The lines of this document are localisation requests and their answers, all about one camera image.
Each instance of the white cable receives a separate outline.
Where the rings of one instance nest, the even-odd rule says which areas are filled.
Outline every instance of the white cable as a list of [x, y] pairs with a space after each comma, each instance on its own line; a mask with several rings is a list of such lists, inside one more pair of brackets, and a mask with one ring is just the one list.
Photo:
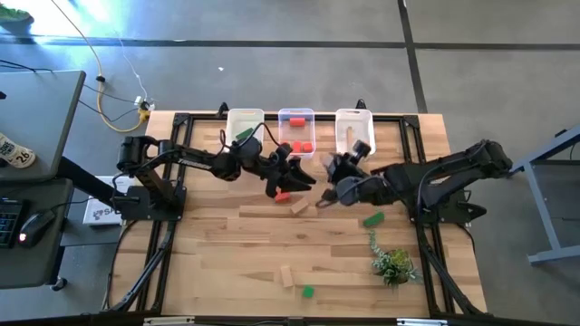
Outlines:
[[117, 32], [116, 29], [113, 28], [112, 30], [117, 34], [117, 39], [119, 39], [119, 43], [121, 44], [121, 50], [123, 52], [123, 57], [125, 58], [125, 60], [129, 64], [130, 69], [133, 71], [133, 74], [135, 75], [135, 78], [137, 78], [137, 81], [139, 82], [139, 86], [143, 90], [143, 93], [145, 93], [145, 98], [143, 98], [143, 100], [146, 101], [148, 98], [147, 90], [145, 90], [145, 87], [143, 87], [143, 83], [141, 82], [141, 77], [139, 76], [139, 74], [137, 72], [135, 72], [135, 67], [133, 67], [133, 63], [131, 63], [131, 60], [129, 60], [129, 58], [127, 58], [127, 53], [125, 53], [125, 44], [123, 44], [123, 41], [121, 40], [121, 35], [119, 34], [119, 32]]
[[87, 43], [87, 45], [89, 45], [89, 47], [91, 48], [92, 54], [94, 54], [94, 58], [97, 60], [97, 66], [99, 68], [99, 76], [102, 76], [102, 67], [101, 67], [101, 60], [99, 59], [99, 56], [97, 55], [97, 53], [94, 51], [94, 49], [92, 48], [91, 43], [89, 42], [89, 40], [87, 40], [87, 38], [84, 36], [84, 34], [81, 32], [81, 30], [79, 29], [79, 27], [77, 27], [73, 21], [71, 20], [71, 18], [69, 18], [69, 16], [67, 16], [63, 9], [61, 9], [61, 7], [59, 5], [57, 5], [54, 0], [51, 0], [51, 2], [53, 3], [53, 5], [56, 6], [56, 8], [61, 12], [61, 14], [63, 14], [64, 18], [66, 18], [66, 20], [69, 21], [69, 23], [71, 23], [72, 27], [74, 27], [74, 29], [79, 32], [79, 34], [82, 36], [82, 38], [84, 39], [84, 41]]

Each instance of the green block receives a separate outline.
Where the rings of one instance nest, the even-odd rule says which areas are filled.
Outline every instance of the green block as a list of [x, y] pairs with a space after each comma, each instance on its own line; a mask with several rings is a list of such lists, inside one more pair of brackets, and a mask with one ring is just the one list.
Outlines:
[[246, 139], [247, 136], [249, 136], [252, 133], [252, 131], [254, 131], [253, 128], [248, 128], [248, 129], [238, 133], [236, 136], [236, 140]]
[[379, 212], [371, 217], [366, 218], [362, 224], [365, 227], [371, 227], [371, 226], [375, 226], [378, 225], [379, 223], [381, 223], [382, 221], [384, 221], [384, 213], [383, 212]]
[[314, 287], [306, 285], [302, 291], [302, 296], [305, 298], [312, 298], [314, 296]]

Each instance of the wooden table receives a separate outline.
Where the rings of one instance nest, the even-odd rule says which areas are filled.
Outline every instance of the wooden table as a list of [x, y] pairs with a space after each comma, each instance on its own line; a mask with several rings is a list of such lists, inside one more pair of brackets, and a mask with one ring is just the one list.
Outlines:
[[[168, 139], [174, 113], [152, 112], [147, 135]], [[267, 125], [277, 135], [277, 122], [269, 121]], [[192, 147], [217, 151], [218, 131], [225, 127], [224, 121], [197, 121]], [[377, 151], [362, 163], [362, 168], [402, 162], [398, 127], [378, 122], [374, 127]], [[420, 130], [427, 159], [450, 153], [441, 115], [420, 115]], [[335, 151], [333, 122], [316, 122], [316, 146], [313, 159], [303, 160], [303, 169], [316, 178], [317, 184], [310, 192], [292, 194], [292, 203], [307, 197], [312, 204], [299, 217], [292, 216], [292, 203], [275, 205], [264, 193], [266, 182], [256, 176], [242, 172], [239, 180], [228, 183], [202, 170], [187, 170], [186, 213], [178, 224], [173, 245], [164, 315], [428, 316], [422, 283], [405, 283], [390, 289], [382, 284], [381, 277], [372, 274], [368, 230], [362, 221], [377, 210], [386, 216], [376, 228], [380, 246], [409, 251], [415, 266], [421, 269], [414, 227], [404, 206], [360, 204], [316, 209], [315, 201], [328, 187], [320, 157]], [[264, 153], [274, 149], [265, 134]], [[150, 229], [151, 223], [139, 222], [123, 240], [114, 270], [111, 303], [118, 302], [140, 274]], [[451, 276], [485, 311], [469, 238], [455, 225], [441, 225], [440, 229]], [[285, 264], [292, 270], [295, 287], [282, 286], [280, 267]], [[437, 301], [443, 307], [440, 279], [434, 270], [433, 275]], [[152, 284], [157, 284], [156, 274]], [[313, 298], [302, 297], [305, 285], [315, 288]], [[150, 302], [155, 287], [150, 287]]]

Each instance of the computer keyboard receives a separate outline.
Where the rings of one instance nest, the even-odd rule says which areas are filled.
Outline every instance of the computer keyboard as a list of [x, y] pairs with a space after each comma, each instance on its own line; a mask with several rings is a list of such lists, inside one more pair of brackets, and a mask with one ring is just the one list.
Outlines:
[[12, 248], [15, 244], [25, 204], [22, 200], [0, 198], [0, 248]]

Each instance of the gray metal stand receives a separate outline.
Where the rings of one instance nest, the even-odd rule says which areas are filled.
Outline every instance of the gray metal stand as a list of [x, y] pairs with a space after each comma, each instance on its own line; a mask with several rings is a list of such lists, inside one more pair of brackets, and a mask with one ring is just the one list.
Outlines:
[[[580, 166], [580, 161], [548, 160], [548, 158], [551, 158], [562, 150], [573, 146], [578, 141], [580, 141], [580, 126], [576, 126], [571, 130], [559, 134], [554, 139], [552, 139], [549, 144], [545, 145], [540, 150], [526, 158], [519, 160], [516, 164], [514, 164], [514, 167], [510, 171], [510, 176], [519, 171], [526, 172], [527, 181], [529, 182], [532, 194], [536, 200], [537, 209], [539, 210], [540, 216], [542, 217], [542, 223], [544, 224], [548, 241], [552, 247], [551, 250], [529, 255], [527, 260], [531, 264], [539, 264], [568, 257], [580, 256], [580, 245], [567, 247], [562, 247], [560, 245], [556, 235], [556, 230], [552, 224], [552, 216], [550, 215], [550, 210], [548, 209], [548, 205], [546, 203], [548, 197], [545, 193], [542, 192], [540, 187], [541, 182], [539, 182], [537, 177], [539, 167], [557, 167], [564, 170], [563, 167], [565, 166]], [[578, 196], [579, 193], [580, 192], [578, 191], [573, 192], [573, 194], [576, 196]]]

